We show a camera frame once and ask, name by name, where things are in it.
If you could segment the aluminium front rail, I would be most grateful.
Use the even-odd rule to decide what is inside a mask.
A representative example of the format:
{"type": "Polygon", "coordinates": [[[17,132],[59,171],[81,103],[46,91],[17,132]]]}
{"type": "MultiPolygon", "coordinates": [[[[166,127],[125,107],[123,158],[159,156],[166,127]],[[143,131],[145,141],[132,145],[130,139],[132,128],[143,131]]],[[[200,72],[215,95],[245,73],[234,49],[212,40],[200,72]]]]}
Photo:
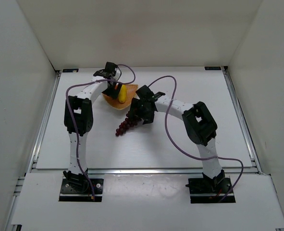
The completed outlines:
{"type": "MultiPolygon", "coordinates": [[[[201,174],[202,168],[89,168],[88,174],[201,174]]],[[[241,168],[225,168],[226,174],[237,174],[241,168]]],[[[243,173],[258,174],[256,167],[245,167],[243,173]]]]}

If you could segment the yellow fake lemon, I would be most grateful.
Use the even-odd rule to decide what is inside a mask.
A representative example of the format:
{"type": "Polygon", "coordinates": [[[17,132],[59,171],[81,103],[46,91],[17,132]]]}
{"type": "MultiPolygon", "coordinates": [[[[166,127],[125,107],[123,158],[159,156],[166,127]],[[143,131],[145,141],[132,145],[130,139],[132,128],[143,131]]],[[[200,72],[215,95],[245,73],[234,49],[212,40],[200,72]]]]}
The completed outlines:
{"type": "Polygon", "coordinates": [[[126,85],[122,85],[118,94],[118,102],[125,103],[126,99],[127,99],[127,88],[126,85]]]}

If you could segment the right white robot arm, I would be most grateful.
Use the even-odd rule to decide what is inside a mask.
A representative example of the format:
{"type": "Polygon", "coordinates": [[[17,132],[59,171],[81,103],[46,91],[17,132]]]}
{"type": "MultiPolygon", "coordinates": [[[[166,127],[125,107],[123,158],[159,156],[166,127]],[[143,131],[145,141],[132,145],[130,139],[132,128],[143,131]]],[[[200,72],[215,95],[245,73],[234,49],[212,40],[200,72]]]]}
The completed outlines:
{"type": "Polygon", "coordinates": [[[142,120],[144,124],[153,123],[156,112],[165,113],[164,125],[167,129],[167,116],[183,121],[189,139],[197,146],[202,162],[202,175],[214,191],[225,178],[215,147],[217,123],[203,102],[184,103],[168,97],[163,92],[153,93],[146,85],[136,91],[127,117],[130,121],[142,120]]]}

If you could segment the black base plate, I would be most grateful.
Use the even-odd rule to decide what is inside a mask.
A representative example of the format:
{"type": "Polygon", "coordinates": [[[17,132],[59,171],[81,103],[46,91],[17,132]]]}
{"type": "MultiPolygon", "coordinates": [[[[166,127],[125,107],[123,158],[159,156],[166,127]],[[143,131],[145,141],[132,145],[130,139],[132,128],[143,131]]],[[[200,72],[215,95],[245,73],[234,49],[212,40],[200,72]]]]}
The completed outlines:
{"type": "Polygon", "coordinates": [[[91,186],[87,180],[82,180],[82,184],[69,181],[65,177],[62,179],[60,188],[60,202],[101,202],[103,196],[104,179],[90,179],[94,189],[92,194],[91,186]]]}
{"type": "Polygon", "coordinates": [[[232,187],[229,177],[215,189],[203,178],[189,178],[185,186],[189,189],[191,204],[236,203],[233,191],[222,199],[232,187]]]}

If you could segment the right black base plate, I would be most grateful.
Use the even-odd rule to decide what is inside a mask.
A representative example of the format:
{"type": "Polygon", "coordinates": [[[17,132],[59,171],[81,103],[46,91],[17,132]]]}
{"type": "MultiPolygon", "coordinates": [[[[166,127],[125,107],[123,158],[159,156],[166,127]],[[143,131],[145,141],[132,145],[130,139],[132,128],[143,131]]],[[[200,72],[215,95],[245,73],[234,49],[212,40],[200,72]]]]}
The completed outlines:
{"type": "Polygon", "coordinates": [[[236,203],[233,191],[222,199],[232,187],[229,177],[215,189],[203,178],[189,178],[185,186],[189,189],[191,204],[236,203]]]}

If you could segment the woven orange fruit basket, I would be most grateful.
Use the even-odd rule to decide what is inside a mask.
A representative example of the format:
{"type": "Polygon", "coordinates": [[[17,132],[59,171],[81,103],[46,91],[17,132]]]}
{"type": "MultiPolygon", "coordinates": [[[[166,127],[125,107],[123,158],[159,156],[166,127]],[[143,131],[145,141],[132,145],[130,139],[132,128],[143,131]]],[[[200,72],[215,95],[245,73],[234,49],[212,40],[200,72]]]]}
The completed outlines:
{"type": "Polygon", "coordinates": [[[106,94],[102,94],[104,100],[110,105],[112,108],[117,110],[123,110],[130,106],[132,99],[136,96],[136,91],[138,90],[137,84],[127,84],[122,85],[120,88],[120,92],[116,99],[113,99],[106,94]]]}

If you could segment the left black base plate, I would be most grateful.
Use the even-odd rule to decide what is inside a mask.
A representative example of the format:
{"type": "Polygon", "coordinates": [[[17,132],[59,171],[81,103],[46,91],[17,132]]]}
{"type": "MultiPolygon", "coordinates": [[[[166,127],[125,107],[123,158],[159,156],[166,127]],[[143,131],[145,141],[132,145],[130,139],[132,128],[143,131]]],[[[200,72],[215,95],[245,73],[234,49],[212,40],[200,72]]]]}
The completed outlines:
{"type": "Polygon", "coordinates": [[[60,202],[101,202],[103,196],[104,179],[90,179],[94,189],[92,194],[91,186],[87,180],[82,180],[82,184],[69,181],[65,177],[62,179],[60,188],[60,202]]]}

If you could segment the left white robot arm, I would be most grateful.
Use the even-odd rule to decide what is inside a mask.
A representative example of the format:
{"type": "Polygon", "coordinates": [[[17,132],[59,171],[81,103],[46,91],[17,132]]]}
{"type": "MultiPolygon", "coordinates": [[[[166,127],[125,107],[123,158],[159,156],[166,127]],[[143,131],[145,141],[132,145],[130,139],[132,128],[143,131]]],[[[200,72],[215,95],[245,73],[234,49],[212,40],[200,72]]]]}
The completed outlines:
{"type": "Polygon", "coordinates": [[[91,193],[92,200],[95,189],[86,163],[87,136],[93,126],[92,104],[102,93],[116,96],[122,86],[118,81],[121,75],[117,64],[107,62],[90,82],[70,86],[65,93],[64,125],[70,139],[70,165],[63,174],[78,192],[91,193]]]}

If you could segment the dark red fake grapes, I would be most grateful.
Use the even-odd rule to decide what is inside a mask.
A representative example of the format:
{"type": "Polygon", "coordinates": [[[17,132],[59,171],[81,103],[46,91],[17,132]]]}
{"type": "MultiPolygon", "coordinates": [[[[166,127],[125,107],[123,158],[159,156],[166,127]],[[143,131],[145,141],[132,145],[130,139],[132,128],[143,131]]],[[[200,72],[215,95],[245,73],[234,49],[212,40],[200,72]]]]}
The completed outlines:
{"type": "Polygon", "coordinates": [[[124,121],[115,130],[115,136],[118,137],[124,135],[129,129],[137,126],[141,121],[142,119],[137,115],[129,115],[129,113],[127,113],[124,121]]]}

